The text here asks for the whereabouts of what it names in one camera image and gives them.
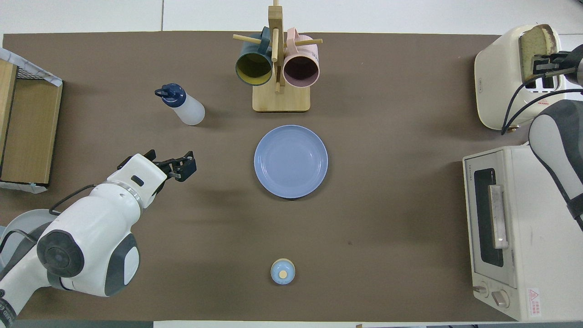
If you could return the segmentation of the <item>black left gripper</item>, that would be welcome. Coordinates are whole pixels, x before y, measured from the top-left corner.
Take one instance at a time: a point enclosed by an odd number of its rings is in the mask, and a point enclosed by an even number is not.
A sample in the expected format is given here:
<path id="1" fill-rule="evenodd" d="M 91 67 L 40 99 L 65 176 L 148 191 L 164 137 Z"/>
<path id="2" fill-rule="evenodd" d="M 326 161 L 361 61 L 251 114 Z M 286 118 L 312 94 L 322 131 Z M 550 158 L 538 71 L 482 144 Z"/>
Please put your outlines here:
<path id="1" fill-rule="evenodd" d="M 153 161 L 156 158 L 154 149 L 141 154 L 144 158 Z M 128 156 L 118 166 L 118 170 L 123 168 L 127 162 L 133 157 Z M 184 156 L 177 159 L 169 159 L 165 161 L 154 161 L 155 166 L 166 174 L 167 178 L 173 178 L 176 181 L 184 182 L 191 177 L 197 170 L 194 152 L 187 152 Z"/>

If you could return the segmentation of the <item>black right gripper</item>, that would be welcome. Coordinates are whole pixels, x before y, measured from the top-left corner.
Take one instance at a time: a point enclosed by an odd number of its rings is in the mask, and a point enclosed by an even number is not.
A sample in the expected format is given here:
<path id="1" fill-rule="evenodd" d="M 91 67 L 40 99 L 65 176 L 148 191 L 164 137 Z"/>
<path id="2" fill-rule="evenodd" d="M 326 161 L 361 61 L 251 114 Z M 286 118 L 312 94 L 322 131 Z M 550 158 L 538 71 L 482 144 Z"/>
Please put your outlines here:
<path id="1" fill-rule="evenodd" d="M 583 86 L 583 46 L 558 54 L 535 55 L 532 58 L 532 73 L 535 76 L 556 72 L 564 75 L 570 83 Z"/>

